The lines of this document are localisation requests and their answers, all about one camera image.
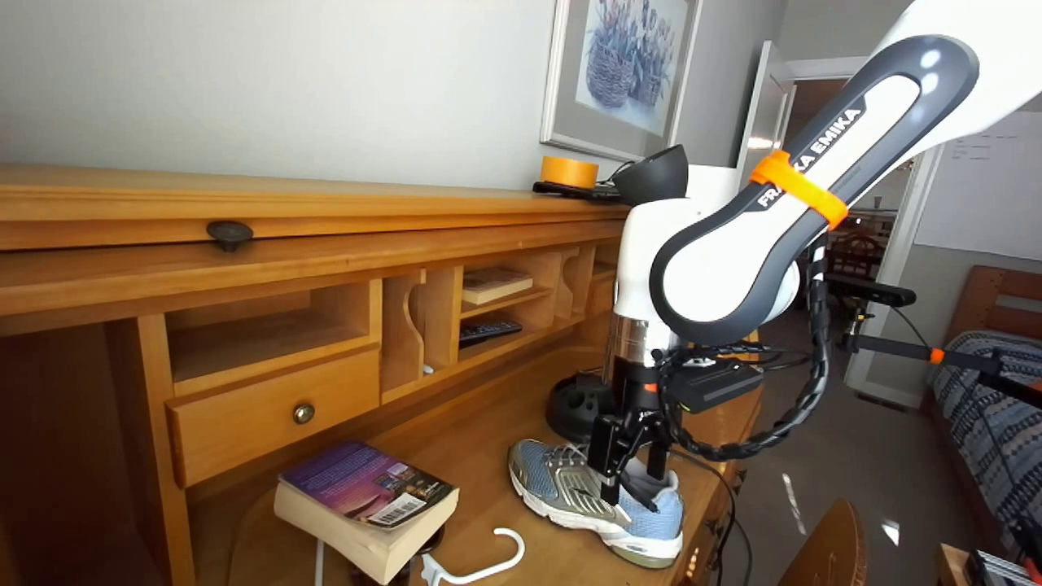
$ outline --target purple book cover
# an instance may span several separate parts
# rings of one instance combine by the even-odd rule
[[[345,443],[283,473],[290,484],[345,519],[394,527],[437,504],[452,484],[386,454]]]

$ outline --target orange object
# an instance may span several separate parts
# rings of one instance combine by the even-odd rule
[[[942,350],[931,350],[931,365],[943,365],[943,351]]]
[[[570,188],[592,188],[594,185],[594,162],[567,160],[567,158],[543,158],[541,178],[554,183],[554,185],[570,185]]]
[[[842,225],[845,218],[845,203],[819,185],[813,185],[804,173],[796,173],[791,162],[786,162],[786,153],[783,149],[775,149],[768,158],[761,158],[747,175],[751,183],[759,185],[775,185],[795,200],[799,200],[808,209],[813,209],[827,227],[833,230],[837,225]]]
[[[1022,563],[1022,569],[1028,573],[1031,586],[1042,586],[1042,573],[1031,556]]]

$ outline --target chair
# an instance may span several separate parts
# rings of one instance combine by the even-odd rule
[[[833,503],[778,579],[782,586],[861,586],[867,536],[850,503]]]

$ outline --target wooden drawer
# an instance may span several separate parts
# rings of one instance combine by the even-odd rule
[[[181,484],[345,422],[376,407],[376,350],[281,371],[172,407]]]
[[[704,586],[716,573],[716,548],[727,532],[727,515],[730,515],[730,498],[727,488],[720,484],[704,521],[691,533],[687,556],[683,556],[683,578],[678,583],[683,586]]]

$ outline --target drawer knob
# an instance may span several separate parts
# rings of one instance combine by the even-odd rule
[[[316,421],[316,403],[311,401],[293,403],[293,422],[303,428],[308,421]]]
[[[206,234],[223,250],[233,253],[238,248],[254,242],[254,227],[247,222],[209,222]]]

